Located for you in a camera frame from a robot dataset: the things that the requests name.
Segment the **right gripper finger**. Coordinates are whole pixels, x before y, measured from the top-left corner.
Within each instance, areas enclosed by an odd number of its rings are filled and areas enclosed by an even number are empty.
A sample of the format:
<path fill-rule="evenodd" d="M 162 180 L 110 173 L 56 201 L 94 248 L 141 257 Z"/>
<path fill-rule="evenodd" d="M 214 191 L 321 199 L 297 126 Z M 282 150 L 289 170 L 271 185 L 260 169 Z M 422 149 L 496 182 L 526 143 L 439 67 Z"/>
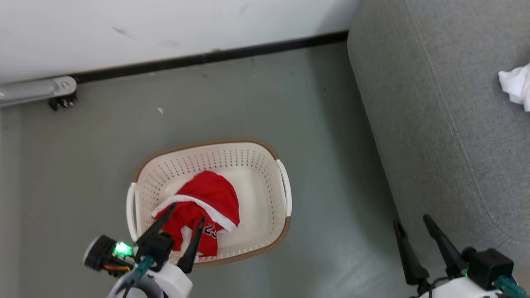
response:
<path fill-rule="evenodd" d="M 450 278 L 457 278 L 464 276 L 464 260 L 460 252 L 453 245 L 451 240 L 439 228 L 432 217 L 428 214 L 423 215 L 423 221 L 429 232 L 429 235 L 435 240 L 443 261 L 446 264 L 446 274 Z"/>
<path fill-rule="evenodd" d="M 410 245 L 408 234 L 398 219 L 393 222 L 393 228 L 407 285 L 426 286 L 430 275 L 420 264 Z"/>

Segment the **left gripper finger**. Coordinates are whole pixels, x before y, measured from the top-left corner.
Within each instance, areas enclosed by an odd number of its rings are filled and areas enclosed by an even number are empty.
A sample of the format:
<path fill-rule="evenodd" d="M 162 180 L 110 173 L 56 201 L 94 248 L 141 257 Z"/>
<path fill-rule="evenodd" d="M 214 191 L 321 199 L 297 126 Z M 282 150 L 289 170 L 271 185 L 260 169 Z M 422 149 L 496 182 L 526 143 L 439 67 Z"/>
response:
<path fill-rule="evenodd" d="M 137 240 L 138 247 L 146 247 L 148 245 L 155 245 L 163 248 L 173 246 L 173 239 L 164 232 L 164 225 L 170 220 L 177 203 L 170 204 L 155 222 L 139 237 Z"/>
<path fill-rule="evenodd" d="M 200 244 L 200 240 L 201 240 L 201 236 L 204 230 L 205 223 L 206 223 L 206 217 L 202 216 L 199 222 L 197 223 L 195 230 L 193 230 L 192 237 L 191 237 L 191 240 L 189 242 L 187 249 L 184 251 L 183 255 L 178 260 L 177 266 L 185 274 L 189 274 L 193 271 L 195 257 L 198 252 L 198 248 L 199 248 L 199 244 Z"/>

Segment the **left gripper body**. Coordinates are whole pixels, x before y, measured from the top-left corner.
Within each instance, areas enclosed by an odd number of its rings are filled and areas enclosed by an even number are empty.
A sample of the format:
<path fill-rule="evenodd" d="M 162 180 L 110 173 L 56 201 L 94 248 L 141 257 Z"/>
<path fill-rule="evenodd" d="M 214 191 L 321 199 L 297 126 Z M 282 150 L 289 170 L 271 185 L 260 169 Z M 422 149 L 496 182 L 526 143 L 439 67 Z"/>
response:
<path fill-rule="evenodd" d="M 103 235 L 89 245 L 83 262 L 117 279 L 108 298 L 188 298 L 193 283 L 168 263 L 170 252 L 169 247 L 131 246 Z"/>

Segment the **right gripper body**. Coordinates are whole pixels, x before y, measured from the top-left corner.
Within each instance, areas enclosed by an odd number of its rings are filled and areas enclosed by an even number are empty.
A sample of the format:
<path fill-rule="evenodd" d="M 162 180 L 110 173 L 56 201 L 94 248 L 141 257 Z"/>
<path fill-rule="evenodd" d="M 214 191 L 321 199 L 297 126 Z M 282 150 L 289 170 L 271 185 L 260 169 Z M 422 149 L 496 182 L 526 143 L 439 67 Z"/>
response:
<path fill-rule="evenodd" d="M 497 284 L 503 275 L 490 278 L 485 288 L 476 283 L 476 278 L 468 276 L 452 280 L 443 277 L 433 283 L 429 283 L 428 277 L 426 269 L 408 269 L 408 284 L 417 286 L 415 298 L 498 298 L 502 295 Z"/>

